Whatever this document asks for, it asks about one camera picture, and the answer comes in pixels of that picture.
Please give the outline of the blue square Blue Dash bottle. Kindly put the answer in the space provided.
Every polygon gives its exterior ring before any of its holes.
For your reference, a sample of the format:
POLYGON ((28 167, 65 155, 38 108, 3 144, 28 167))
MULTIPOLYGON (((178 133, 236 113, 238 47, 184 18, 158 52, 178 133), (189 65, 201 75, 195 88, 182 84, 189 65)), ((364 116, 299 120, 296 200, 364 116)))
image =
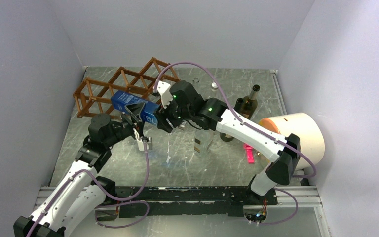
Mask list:
POLYGON ((126 114, 130 114, 130 112, 136 112, 141 108, 141 120, 143 122, 157 126, 158 121, 154 113, 159 108, 158 104, 138 97, 137 95, 133 95, 131 93, 120 90, 111 97, 111 103, 115 109, 125 112, 126 114))

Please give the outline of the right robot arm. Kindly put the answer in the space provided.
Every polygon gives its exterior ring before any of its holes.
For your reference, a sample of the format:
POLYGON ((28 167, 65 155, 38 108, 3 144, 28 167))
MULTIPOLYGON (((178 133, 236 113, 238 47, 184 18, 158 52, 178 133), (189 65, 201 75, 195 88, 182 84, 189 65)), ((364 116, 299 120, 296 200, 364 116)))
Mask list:
POLYGON ((259 204, 276 185, 289 185, 300 156, 300 138, 271 132, 237 113, 233 107, 217 98, 203 99, 191 83, 179 81, 173 85, 158 82, 154 94, 161 105, 155 111, 157 128, 171 133, 183 121, 192 121, 202 130, 230 135, 251 146, 270 160, 249 183, 247 200, 259 204))

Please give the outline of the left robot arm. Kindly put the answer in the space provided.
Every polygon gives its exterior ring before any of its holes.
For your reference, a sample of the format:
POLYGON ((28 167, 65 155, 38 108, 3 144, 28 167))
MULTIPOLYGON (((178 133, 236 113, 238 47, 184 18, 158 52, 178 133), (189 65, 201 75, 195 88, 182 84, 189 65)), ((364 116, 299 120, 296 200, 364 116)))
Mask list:
POLYGON ((95 115, 88 127, 83 146, 79 149, 66 176, 52 194, 29 217, 20 216, 14 223, 17 237, 68 237, 92 210, 101 204, 117 206, 135 204, 134 200, 144 189, 150 171, 146 163, 143 185, 132 195, 118 197, 115 182, 99 176, 111 157, 111 148, 133 137, 140 149, 149 150, 149 137, 143 136, 144 121, 141 113, 145 103, 126 105, 122 121, 113 121, 110 115, 95 115))

